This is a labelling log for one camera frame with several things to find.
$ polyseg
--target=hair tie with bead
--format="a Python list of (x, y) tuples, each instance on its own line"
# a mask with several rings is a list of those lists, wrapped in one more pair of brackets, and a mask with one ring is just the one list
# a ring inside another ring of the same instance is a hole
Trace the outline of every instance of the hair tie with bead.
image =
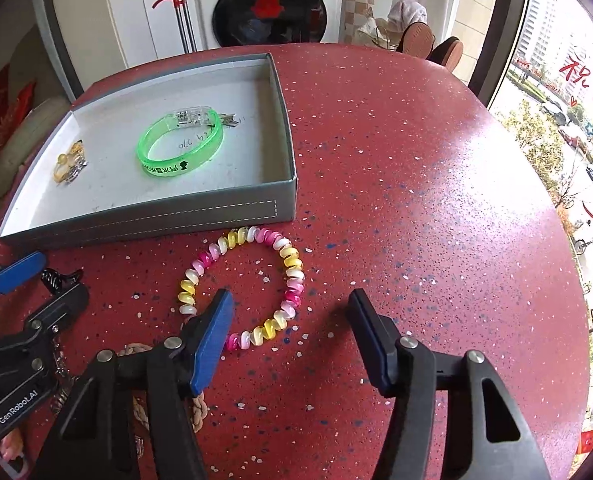
[(198, 258), (192, 262), (192, 267), (185, 271), (187, 279), (180, 282), (183, 291), (179, 293), (179, 301), (183, 305), (179, 311), (187, 316), (196, 316), (194, 294), (199, 278), (228, 250), (237, 245), (243, 245), (245, 242), (254, 241), (272, 247), (284, 259), (288, 288), (285, 299), (281, 302), (281, 310), (275, 310), (272, 318), (266, 319), (262, 326), (228, 336), (225, 348), (230, 351), (237, 348), (247, 350), (251, 344), (260, 346), (265, 339), (274, 339), (276, 331), (286, 329), (288, 321), (294, 319), (296, 309), (301, 305), (301, 293), (305, 288), (303, 286), (305, 281), (303, 262), (299, 259), (298, 250), (292, 247), (290, 240), (277, 231), (256, 226), (241, 227), (238, 230), (231, 230), (227, 236), (221, 236), (216, 243), (209, 244), (208, 250), (200, 253)]

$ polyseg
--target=red sticker on washing machine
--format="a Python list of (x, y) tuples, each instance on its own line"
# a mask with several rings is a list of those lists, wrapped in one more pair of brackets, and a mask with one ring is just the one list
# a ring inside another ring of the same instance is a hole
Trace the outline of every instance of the red sticker on washing machine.
[(252, 7), (252, 12), (259, 20), (278, 18), (278, 15), (284, 10), (286, 8), (281, 5), (280, 0), (256, 0)]

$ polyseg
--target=shoe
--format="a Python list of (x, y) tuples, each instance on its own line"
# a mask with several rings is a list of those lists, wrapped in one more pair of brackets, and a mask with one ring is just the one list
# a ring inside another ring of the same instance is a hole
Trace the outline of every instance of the shoe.
[(459, 40), (455, 36), (452, 36), (438, 45), (429, 54), (429, 56), (427, 56), (427, 60), (439, 65), (443, 65), (450, 72), (454, 72), (454, 69), (458, 65), (458, 62), (461, 60), (462, 56), (463, 41)]
[(432, 52), (433, 46), (434, 35), (429, 25), (423, 22), (414, 22), (403, 32), (403, 37), (396, 52), (426, 59)]

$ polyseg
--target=gray box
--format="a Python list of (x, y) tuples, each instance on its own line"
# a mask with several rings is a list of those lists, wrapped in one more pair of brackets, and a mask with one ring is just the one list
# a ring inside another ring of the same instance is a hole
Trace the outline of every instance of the gray box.
[[(136, 158), (141, 134), (171, 111), (200, 105), (235, 113), (241, 124), (225, 127), (220, 149), (196, 170), (145, 173)], [(88, 165), (57, 184), (56, 159), (78, 139)], [(47, 249), (289, 221), (295, 212), (288, 111), (272, 56), (258, 54), (160, 73), (68, 112), (17, 189), (0, 238)]]

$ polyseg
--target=speckled tabletop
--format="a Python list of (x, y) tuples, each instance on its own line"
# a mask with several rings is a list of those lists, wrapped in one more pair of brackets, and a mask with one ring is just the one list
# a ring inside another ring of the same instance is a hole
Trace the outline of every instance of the speckled tabletop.
[[(272, 53), (288, 104), (297, 218), (276, 229), (305, 249), (307, 290), (297, 329), (276, 344), (225, 354), (206, 390), (211, 411), (198, 441), (210, 478), (371, 477), (392, 406), (368, 383), (342, 314), (361, 286), (378, 312), (431, 349), (481, 349), (552, 478), (563, 480), (587, 397), (585, 306), (560, 222), (513, 140), (457, 78), (403, 54), (291, 44), (190, 56), (250, 52)], [(187, 62), (119, 73), (83, 100)], [(102, 348), (177, 333), (179, 280), (218, 235), (51, 251), (50, 266), (83, 267), (90, 287), (90, 306), (62, 336), (71, 370), (80, 373)], [(0, 244), (0, 263), (13, 259)], [(201, 281), (199, 310), (227, 286), (237, 301), (233, 329), (260, 322), (281, 296), (280, 263), (256, 244), (228, 253)], [(0, 334), (18, 330), (45, 297), (35, 281), (0, 298)], [(446, 400), (437, 395), (428, 478), (440, 474)], [(30, 456), (52, 420), (43, 406), (25, 425)], [(140, 468), (142, 478), (156, 477), (149, 449)]]

